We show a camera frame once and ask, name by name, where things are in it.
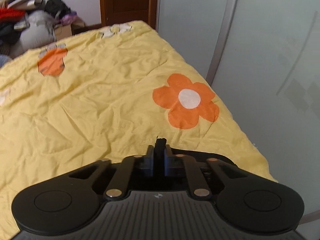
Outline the yellow floral bed quilt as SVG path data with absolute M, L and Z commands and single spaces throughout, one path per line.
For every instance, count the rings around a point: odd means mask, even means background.
M 1 68 L 1 239 L 30 185 L 156 138 L 224 155 L 272 179 L 268 162 L 205 79 L 155 30 L 134 21 L 30 50 Z

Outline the cardboard box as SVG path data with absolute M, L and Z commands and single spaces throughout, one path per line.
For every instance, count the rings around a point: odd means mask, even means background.
M 58 26 L 54 29 L 54 34 L 57 41 L 68 38 L 73 35 L 72 26 L 70 24 Z

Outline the pile of clothes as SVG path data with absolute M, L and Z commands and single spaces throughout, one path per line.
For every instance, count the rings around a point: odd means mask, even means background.
M 1 0 L 1 66 L 31 49 L 56 42 L 54 29 L 84 21 L 63 0 Z

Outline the brown wooden door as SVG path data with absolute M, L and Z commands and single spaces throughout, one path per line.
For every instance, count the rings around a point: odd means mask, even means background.
M 100 0 L 101 25 L 144 21 L 153 29 L 157 24 L 158 0 Z

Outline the black pants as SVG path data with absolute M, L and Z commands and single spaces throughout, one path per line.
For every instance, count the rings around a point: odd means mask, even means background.
M 157 138 L 155 142 L 155 154 L 162 154 L 166 148 L 167 140 L 165 138 Z

